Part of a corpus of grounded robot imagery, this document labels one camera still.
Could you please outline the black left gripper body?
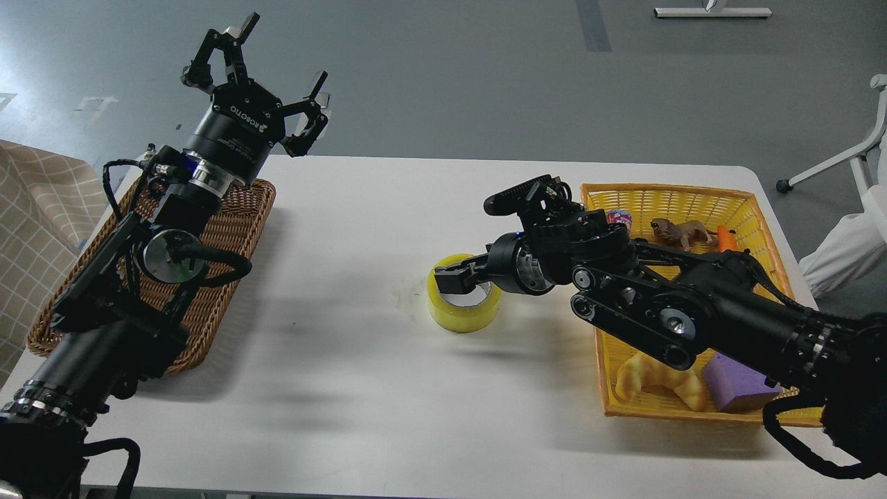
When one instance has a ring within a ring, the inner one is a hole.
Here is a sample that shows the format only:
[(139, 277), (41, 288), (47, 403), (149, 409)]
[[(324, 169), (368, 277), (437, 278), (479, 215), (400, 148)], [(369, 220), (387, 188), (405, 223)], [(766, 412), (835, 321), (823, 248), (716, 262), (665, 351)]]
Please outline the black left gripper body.
[(244, 85), (226, 82), (213, 90), (210, 107), (184, 150), (221, 168), (235, 183), (250, 186), (272, 146), (284, 137), (280, 107), (280, 98), (251, 77)]

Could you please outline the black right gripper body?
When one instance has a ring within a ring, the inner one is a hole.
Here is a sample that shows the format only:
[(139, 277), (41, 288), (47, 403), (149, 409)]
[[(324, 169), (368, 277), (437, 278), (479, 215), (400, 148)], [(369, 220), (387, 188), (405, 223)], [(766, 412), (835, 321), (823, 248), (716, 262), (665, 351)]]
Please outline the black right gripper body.
[(538, 296), (538, 262), (523, 233), (504, 234), (488, 245), (485, 272), (501, 291)]

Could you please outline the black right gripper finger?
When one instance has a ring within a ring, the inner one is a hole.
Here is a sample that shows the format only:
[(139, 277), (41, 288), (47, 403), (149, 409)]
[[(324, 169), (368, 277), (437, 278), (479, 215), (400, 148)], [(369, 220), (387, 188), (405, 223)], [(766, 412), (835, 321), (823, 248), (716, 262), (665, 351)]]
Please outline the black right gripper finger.
[(488, 254), (452, 255), (434, 266), (434, 283), (441, 294), (468, 295), (482, 284), (492, 282)]

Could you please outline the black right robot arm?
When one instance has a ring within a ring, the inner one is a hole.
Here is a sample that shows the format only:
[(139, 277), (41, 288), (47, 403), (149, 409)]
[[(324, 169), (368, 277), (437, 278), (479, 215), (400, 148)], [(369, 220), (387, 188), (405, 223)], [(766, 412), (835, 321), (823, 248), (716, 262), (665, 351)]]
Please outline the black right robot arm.
[(799, 304), (748, 252), (693, 254), (633, 239), (604, 211), (574, 202), (542, 175), (485, 199), (522, 231), (485, 253), (435, 266), (437, 290), (466, 295), (490, 282), (541, 296), (572, 284), (573, 313), (679, 371), (713, 349), (798, 394), (764, 405), (764, 429), (833, 479), (885, 473), (885, 315), (853, 319)]

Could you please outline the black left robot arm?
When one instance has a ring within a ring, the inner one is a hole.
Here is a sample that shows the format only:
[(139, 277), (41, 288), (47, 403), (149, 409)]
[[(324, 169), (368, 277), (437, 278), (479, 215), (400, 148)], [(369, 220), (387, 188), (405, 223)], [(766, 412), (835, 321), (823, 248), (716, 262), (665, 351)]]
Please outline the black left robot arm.
[(291, 104), (248, 75), (242, 47), (259, 18), (210, 29), (184, 67), (181, 82), (211, 101), (182, 150), (105, 164), (141, 176), (126, 207), (105, 192), (114, 228), (53, 302), (60, 343), (2, 407), (3, 498), (76, 498), (89, 458), (117, 450), (127, 460), (114, 495), (129, 498), (141, 448), (129, 438), (89, 442), (89, 427), (108, 398), (130, 398), (173, 365), (201, 290), (251, 272), (246, 256), (203, 243), (204, 231), (235, 189), (252, 186), (275, 145), (307, 155), (328, 123), (317, 101), (326, 72)]

